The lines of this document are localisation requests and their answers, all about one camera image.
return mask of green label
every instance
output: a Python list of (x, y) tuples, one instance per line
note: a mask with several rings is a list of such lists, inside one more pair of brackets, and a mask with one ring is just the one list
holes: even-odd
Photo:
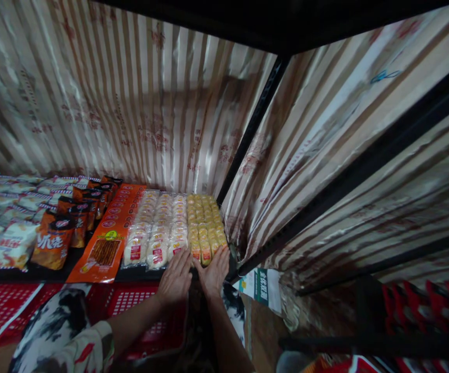
[(268, 305), (268, 272), (266, 269), (257, 268), (257, 275), (254, 279), (254, 298), (264, 305)]

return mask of spicy gluten strip package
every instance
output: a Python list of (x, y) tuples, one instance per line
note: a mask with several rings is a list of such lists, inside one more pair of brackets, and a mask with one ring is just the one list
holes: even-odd
[(67, 282), (114, 281), (144, 190), (144, 185), (121, 185)]

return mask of shelf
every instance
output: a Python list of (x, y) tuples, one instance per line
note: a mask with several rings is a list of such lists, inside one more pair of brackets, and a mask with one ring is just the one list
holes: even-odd
[(296, 54), (449, 4), (449, 0), (244, 2), (96, 0), (275, 54)]

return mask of packaged bread roll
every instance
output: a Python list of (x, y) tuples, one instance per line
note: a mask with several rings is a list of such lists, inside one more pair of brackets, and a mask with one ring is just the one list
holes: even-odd
[(147, 248), (148, 269), (159, 269), (167, 263), (167, 242), (150, 242)]

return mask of red logo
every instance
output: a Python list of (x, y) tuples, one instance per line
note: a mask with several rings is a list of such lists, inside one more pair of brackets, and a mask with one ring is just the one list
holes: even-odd
[(57, 226), (57, 228), (61, 228), (63, 226), (66, 226), (69, 223), (69, 220), (61, 220), (58, 221), (57, 223), (55, 223), (55, 225)]
[(86, 360), (86, 358), (91, 354), (93, 351), (93, 347), (95, 347), (94, 343), (89, 343), (86, 345), (86, 347), (83, 349), (83, 352), (81, 352), (81, 355), (79, 356), (78, 360), (74, 362), (74, 364), (82, 363)]

